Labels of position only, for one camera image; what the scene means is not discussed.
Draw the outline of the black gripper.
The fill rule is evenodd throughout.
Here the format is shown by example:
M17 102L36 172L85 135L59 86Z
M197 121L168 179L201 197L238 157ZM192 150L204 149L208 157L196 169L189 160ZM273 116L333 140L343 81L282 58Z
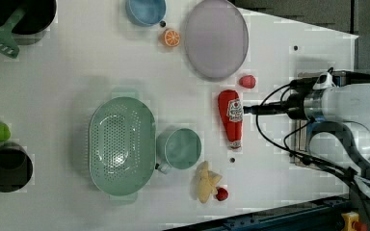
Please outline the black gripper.
M283 96L275 103L270 103L271 108L277 114L287 114L291 119L306 120L304 113L304 98L307 94L307 85L304 80L293 80L286 86L287 91L292 90L286 100ZM272 110L260 105L244 106L245 114L252 115L270 115Z

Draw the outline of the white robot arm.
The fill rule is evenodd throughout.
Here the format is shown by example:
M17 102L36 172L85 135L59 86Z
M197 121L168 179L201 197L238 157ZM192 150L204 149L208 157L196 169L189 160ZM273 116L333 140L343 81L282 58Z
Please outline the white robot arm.
M334 175L370 201L370 83L338 87L330 80L308 78L293 80L284 88L291 92L287 99L245 106L243 112L254 116L286 114L312 124L311 139L319 134L334 136L342 153L330 147L308 154L286 143L278 147L304 164Z

